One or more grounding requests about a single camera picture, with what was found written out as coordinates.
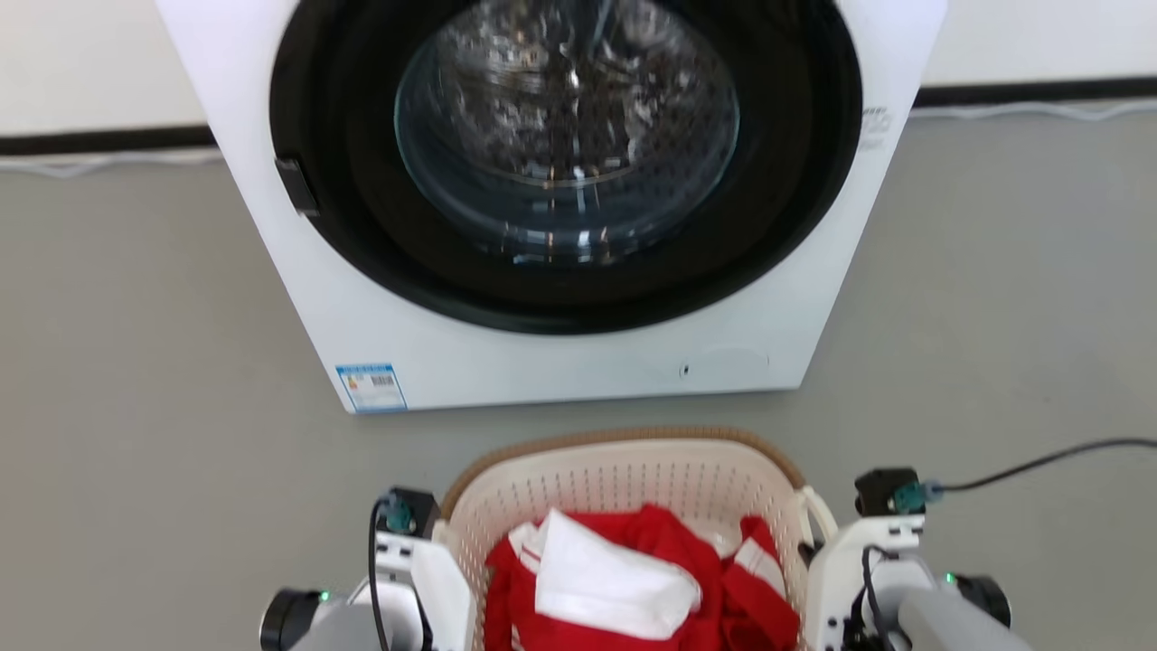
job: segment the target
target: gray floor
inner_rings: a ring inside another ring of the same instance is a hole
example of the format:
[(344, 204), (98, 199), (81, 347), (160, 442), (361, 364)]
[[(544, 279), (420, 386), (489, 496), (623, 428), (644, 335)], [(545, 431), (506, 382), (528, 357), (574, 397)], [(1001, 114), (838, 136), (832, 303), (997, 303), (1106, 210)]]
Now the gray floor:
[[(223, 165), (0, 175), (0, 646), (256, 650), (362, 574), (371, 498), (605, 427), (749, 428), (842, 519), (877, 465), (972, 478), (1157, 431), (1157, 117), (912, 124), (803, 390), (347, 416)], [(1152, 649), (1157, 457), (935, 508), (1040, 651)]]

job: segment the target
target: white stripe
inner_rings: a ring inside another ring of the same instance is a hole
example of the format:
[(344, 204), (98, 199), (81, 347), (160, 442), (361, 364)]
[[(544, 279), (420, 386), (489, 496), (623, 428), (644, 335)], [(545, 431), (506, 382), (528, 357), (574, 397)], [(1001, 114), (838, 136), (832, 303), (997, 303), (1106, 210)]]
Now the white stripe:
[(510, 547), (514, 548), (514, 555), (535, 576), (538, 576), (538, 570), (541, 567), (543, 538), (538, 527), (530, 523), (519, 525), (507, 534), (507, 540), (510, 541)]
[(787, 598), (787, 586), (783, 583), (783, 569), (775, 561), (775, 557), (764, 550), (754, 540), (747, 539), (735, 553), (737, 565), (747, 570), (747, 574), (759, 578), (772, 586), (780, 597)]

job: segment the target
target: black door rim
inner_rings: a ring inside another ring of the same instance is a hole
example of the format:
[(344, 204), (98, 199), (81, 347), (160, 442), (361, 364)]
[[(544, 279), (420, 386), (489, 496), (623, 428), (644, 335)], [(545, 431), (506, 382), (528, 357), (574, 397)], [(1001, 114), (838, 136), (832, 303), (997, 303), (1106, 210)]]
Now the black door rim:
[(765, 275), (827, 213), (855, 157), (862, 88), (850, 34), (831, 0), (654, 1), (716, 46), (740, 102), (724, 178), (680, 235), (607, 268), (517, 267), (473, 247), (426, 200), (397, 138), (373, 139), (382, 123), (369, 117), (382, 97), (392, 105), (426, 39), (474, 3), (464, 0), (303, 0), (295, 10), (270, 123), (278, 158), (300, 167), (317, 205), (307, 213), (315, 228), (390, 291), (515, 333), (639, 328)]

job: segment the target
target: blue label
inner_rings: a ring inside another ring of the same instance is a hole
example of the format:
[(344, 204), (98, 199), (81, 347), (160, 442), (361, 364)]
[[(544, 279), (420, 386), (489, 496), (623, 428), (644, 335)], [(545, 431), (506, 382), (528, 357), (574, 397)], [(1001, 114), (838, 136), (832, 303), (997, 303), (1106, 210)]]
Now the blue label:
[(338, 367), (338, 379), (356, 414), (405, 412), (406, 397), (390, 364)]

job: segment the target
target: basket handle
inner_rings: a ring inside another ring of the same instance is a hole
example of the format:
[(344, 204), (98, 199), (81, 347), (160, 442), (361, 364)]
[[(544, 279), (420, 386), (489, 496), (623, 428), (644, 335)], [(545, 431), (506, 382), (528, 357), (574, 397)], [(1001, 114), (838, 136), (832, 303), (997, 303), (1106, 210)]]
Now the basket handle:
[(816, 525), (819, 526), (819, 534), (824, 537), (824, 542), (831, 542), (835, 538), (835, 532), (840, 530), (840, 526), (835, 524), (835, 516), (832, 516), (832, 510), (827, 508), (827, 503), (811, 487), (803, 487), (796, 491), (796, 495), (799, 497), (797, 505), (799, 509), (799, 525), (803, 528), (804, 539), (810, 545), (816, 543), (816, 538), (811, 532), (811, 520), (808, 518), (810, 515), (816, 520)]

